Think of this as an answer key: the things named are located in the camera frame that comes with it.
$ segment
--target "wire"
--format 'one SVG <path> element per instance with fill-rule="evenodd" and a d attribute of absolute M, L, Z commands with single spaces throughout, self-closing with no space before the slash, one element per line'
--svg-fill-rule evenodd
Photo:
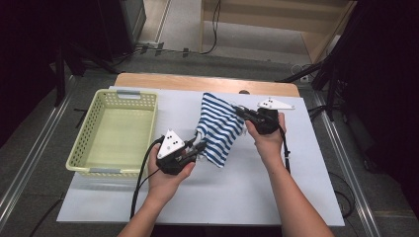
<path fill-rule="evenodd" d="M 346 219 L 346 220 L 348 221 L 349 225 L 351 225 L 352 230 L 354 230 L 355 235 L 356 235 L 357 237 L 359 237 L 358 232 L 357 232 L 357 230 L 355 229 L 354 225 L 351 223 L 351 221 L 349 221 L 349 219 Z"/>
<path fill-rule="evenodd" d="M 77 108 L 74 109 L 74 111 L 75 112 L 83 112 L 83 115 L 81 116 L 79 122 L 77 122 L 76 127 L 75 127 L 75 128 L 79 128 L 80 125 L 83 123 L 83 120 L 86 117 L 88 111 L 87 110 L 82 110 L 82 109 L 77 109 Z"/>
<path fill-rule="evenodd" d="M 215 10 L 213 11 L 213 15 L 212 15 L 213 44 L 212 44 L 212 47 L 211 47 L 210 50 L 208 50 L 206 52 L 202 52 L 201 54 L 208 54 L 208 53 L 212 52 L 216 47 L 216 42 L 217 42 L 216 30 L 218 30 L 218 20 L 219 20 L 219 12 L 220 11 L 221 11 L 221 0 L 218 0 L 218 3 L 216 4 Z"/>
<path fill-rule="evenodd" d="M 179 53 L 187 53 L 187 54 L 200 54 L 200 55 L 205 55 L 205 54 L 209 54 L 210 52 L 212 52 L 215 48 L 216 48 L 216 44 L 217 44 L 217 35 L 216 35 L 216 31 L 218 29 L 218 20 L 219 20 L 219 12 L 221 11 L 221 0 L 218 0 L 215 9 L 213 11 L 213 15 L 212 15 L 212 31 L 213 31 L 213 36 L 214 36 L 214 40 L 213 40 L 213 44 L 210 50 L 205 51 L 205 52 L 196 52 L 196 51 L 180 51 L 180 50 L 174 50 L 174 49 L 163 49 L 163 48 L 147 48 L 145 51 L 162 51 L 162 52 L 179 52 Z M 113 65 L 111 65 L 111 67 L 115 67 L 120 65 L 121 63 L 123 63 L 127 58 L 129 58 L 130 56 L 138 53 L 138 52 L 142 52 L 143 49 L 145 48 L 145 45 L 141 45 L 141 46 L 136 46 L 135 47 L 135 51 L 127 54 L 127 55 L 123 55 L 120 57 L 115 57 L 114 59 L 119 59 L 121 58 L 121 60 Z M 88 68 L 101 68 L 99 66 L 90 66 L 90 65 L 86 65 L 86 67 Z"/>
<path fill-rule="evenodd" d="M 62 202 L 64 200 L 64 193 L 61 194 L 61 197 L 59 197 L 59 199 L 46 211 L 46 213 L 43 215 L 43 217 L 40 219 L 40 221 L 38 221 L 37 225 L 35 226 L 35 228 L 32 230 L 31 234 L 29 235 L 30 237 L 33 237 L 35 235 L 35 233 L 37 232 L 38 228 L 40 228 L 40 226 L 42 225 L 43 221 L 46 220 L 46 218 L 48 217 L 48 215 L 55 209 L 56 206 L 59 205 L 60 202 Z"/>
<path fill-rule="evenodd" d="M 301 69 L 302 70 L 304 70 L 305 68 L 304 67 L 306 67 L 306 66 L 308 66 L 308 67 L 310 67 L 310 66 L 312 66 L 313 64 L 304 64 L 304 65 L 302 65 L 302 67 L 301 67 Z M 313 74 L 311 74 L 311 73 L 308 73 L 308 75 L 310 75 L 312 78 L 315 78 L 315 76 L 313 76 Z"/>
<path fill-rule="evenodd" d="M 155 173 L 157 173 L 157 171 L 159 171 L 160 170 L 160 168 L 159 169 L 157 169 L 156 171 L 154 171 L 153 173 L 151 173 L 151 175 L 149 175 L 149 176 L 147 176 L 147 178 L 145 178 L 142 182 L 141 182 L 141 184 L 139 185 L 139 187 L 141 188 L 142 187 L 142 185 L 145 183 L 145 181 L 147 181 L 151 176 L 153 176 Z"/>
<path fill-rule="evenodd" d="M 319 106 L 319 107 L 307 110 L 309 114 L 312 113 L 311 115 L 309 115 L 311 122 L 314 122 L 314 120 L 326 109 L 327 109 L 327 106 Z M 340 109 L 341 108 L 339 104 L 335 104 L 332 107 L 332 110 L 340 110 Z"/>
<path fill-rule="evenodd" d="M 350 215 L 354 212 L 354 210 L 355 210 L 355 203 L 356 203 L 357 201 L 355 200 L 354 191 L 352 190 L 351 186 L 348 184 L 348 182 L 346 182 L 346 180 L 345 180 L 345 179 L 343 179 L 342 177 L 340 177 L 339 175 L 337 175 L 337 174 L 335 174 L 335 173 L 333 173 L 333 172 L 328 171 L 327 173 L 328 173 L 329 175 L 332 175 L 332 176 L 334 176 L 334 177 L 336 177 L 336 178 L 340 179 L 341 181 L 343 181 L 343 183 L 344 183 L 344 184 L 348 187 L 349 192 L 351 193 L 352 201 L 350 201 L 350 200 L 348 199 L 348 197 L 346 197 L 343 193 L 341 193 L 341 192 L 339 192 L 339 191 L 334 191 L 334 192 L 335 192 L 335 194 L 342 196 L 342 197 L 343 197 L 343 198 L 344 198 L 344 199 L 348 202 L 348 204 L 349 204 L 349 211 L 348 211 L 348 213 L 346 213 L 346 214 L 342 214 L 342 216 L 343 216 L 344 218 L 347 218 L 347 217 L 349 217 L 349 216 L 350 216 Z"/>
<path fill-rule="evenodd" d="M 142 174 L 144 173 L 144 167 L 145 167 L 145 163 L 147 163 L 148 155 L 150 154 L 150 151 L 153 148 L 153 146 L 157 143 L 163 142 L 163 140 L 164 140 L 164 136 L 161 136 L 160 138 L 156 139 L 155 141 L 151 143 L 151 145 L 148 147 L 147 151 L 145 152 L 144 159 L 142 160 L 142 164 L 141 164 L 141 169 L 139 170 L 138 180 L 136 181 L 135 191 L 133 192 L 133 196 L 132 196 L 130 218 L 133 218 L 133 216 L 135 215 L 135 205 L 136 205 L 136 200 L 138 198 L 139 188 L 141 188 L 145 180 L 147 180 L 151 175 L 154 175 L 154 173 L 151 174 L 150 176 L 145 178 L 143 182 L 141 182 L 141 177 L 142 177 Z"/>
<path fill-rule="evenodd" d="M 286 169 L 291 173 L 290 159 L 289 159 L 289 155 L 291 152 L 288 150 L 288 147 L 287 147 L 286 133 L 284 132 L 281 126 L 280 126 L 280 134 L 281 134 L 281 137 L 283 138 L 283 143 L 284 143 L 284 156 L 286 160 Z"/>

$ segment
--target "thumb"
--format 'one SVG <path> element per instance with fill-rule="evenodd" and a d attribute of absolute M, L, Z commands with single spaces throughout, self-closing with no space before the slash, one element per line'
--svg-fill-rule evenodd
<path fill-rule="evenodd" d="M 157 157 L 158 151 L 160 150 L 160 146 L 161 144 L 157 143 L 153 146 L 153 148 L 151 148 L 150 157 L 152 158 Z"/>
<path fill-rule="evenodd" d="M 195 162 L 191 162 L 188 165 L 186 165 L 181 171 L 181 173 L 178 174 L 178 177 L 180 177 L 181 180 L 185 180 L 186 178 L 188 178 L 192 174 L 195 165 Z"/>
<path fill-rule="evenodd" d="M 247 130 L 249 131 L 250 135 L 253 138 L 255 138 L 255 136 L 259 134 L 258 131 L 256 130 L 255 125 L 250 120 L 246 120 L 245 123 L 246 123 L 246 127 L 247 127 Z"/>

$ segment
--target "striped cloth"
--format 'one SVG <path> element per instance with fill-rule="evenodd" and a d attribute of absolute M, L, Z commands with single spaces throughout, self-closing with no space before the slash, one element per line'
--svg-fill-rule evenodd
<path fill-rule="evenodd" d="M 210 93 L 204 93 L 201 118 L 197 126 L 197 140 L 205 141 L 204 155 L 222 168 L 234 140 L 243 131 L 244 119 L 236 115 L 234 107 Z"/>

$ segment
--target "forearm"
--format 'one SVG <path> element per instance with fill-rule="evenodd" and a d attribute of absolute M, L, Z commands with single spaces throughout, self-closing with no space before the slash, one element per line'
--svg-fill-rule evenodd
<path fill-rule="evenodd" d="M 147 198 L 142 207 L 120 233 L 119 237 L 150 236 L 157 216 L 163 207 L 164 204 Z"/>
<path fill-rule="evenodd" d="M 265 162 L 265 166 L 286 236 L 333 236 L 284 167 L 281 157 Z"/>

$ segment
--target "finger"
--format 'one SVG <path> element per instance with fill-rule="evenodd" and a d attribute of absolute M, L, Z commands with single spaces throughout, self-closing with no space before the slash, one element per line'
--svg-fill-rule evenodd
<path fill-rule="evenodd" d="M 284 113 L 278 113 L 278 121 L 284 132 L 287 132 L 286 128 L 286 115 Z"/>
<path fill-rule="evenodd" d="M 150 155 L 148 156 L 148 166 L 150 168 L 155 168 L 156 166 L 156 159 L 157 159 L 157 154 L 158 151 L 160 150 L 160 143 L 157 143 L 153 146 L 153 148 L 151 148 L 150 150 Z"/>
<path fill-rule="evenodd" d="M 246 120 L 245 123 L 246 123 L 246 127 L 247 127 L 247 130 L 249 131 L 250 135 L 253 138 L 255 138 L 255 136 L 257 134 L 259 134 L 258 131 L 256 130 L 255 125 L 250 120 Z"/>
<path fill-rule="evenodd" d="M 195 162 L 191 162 L 183 168 L 181 173 L 179 173 L 178 175 L 181 178 L 181 180 L 185 180 L 192 174 L 192 171 L 194 170 L 195 165 L 196 165 Z"/>

